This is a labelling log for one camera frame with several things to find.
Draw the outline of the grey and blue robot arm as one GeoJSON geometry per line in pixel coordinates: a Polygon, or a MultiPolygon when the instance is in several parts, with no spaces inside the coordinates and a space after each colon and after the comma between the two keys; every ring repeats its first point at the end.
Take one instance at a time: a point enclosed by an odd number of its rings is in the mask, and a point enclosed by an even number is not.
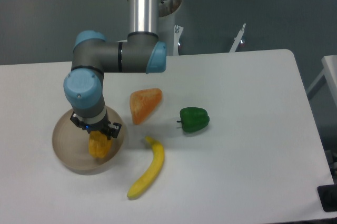
{"type": "Polygon", "coordinates": [[[107,42],[93,30],[79,33],[73,48],[70,73],[65,77],[65,97],[73,108],[71,122],[91,133],[117,138],[122,125],[109,120],[103,97],[105,73],[162,73],[167,46],[159,40],[159,0],[128,0],[130,32],[125,42],[107,42]]]}

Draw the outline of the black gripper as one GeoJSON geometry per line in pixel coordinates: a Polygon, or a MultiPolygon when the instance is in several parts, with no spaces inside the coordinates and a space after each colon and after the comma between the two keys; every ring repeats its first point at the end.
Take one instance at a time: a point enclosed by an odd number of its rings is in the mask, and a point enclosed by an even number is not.
{"type": "Polygon", "coordinates": [[[83,118],[72,112],[70,116],[70,121],[77,127],[82,130],[91,133],[92,131],[99,131],[102,134],[106,135],[108,140],[112,138],[116,139],[120,133],[122,125],[120,123],[112,123],[108,119],[108,115],[93,117],[93,118],[83,118]]]}

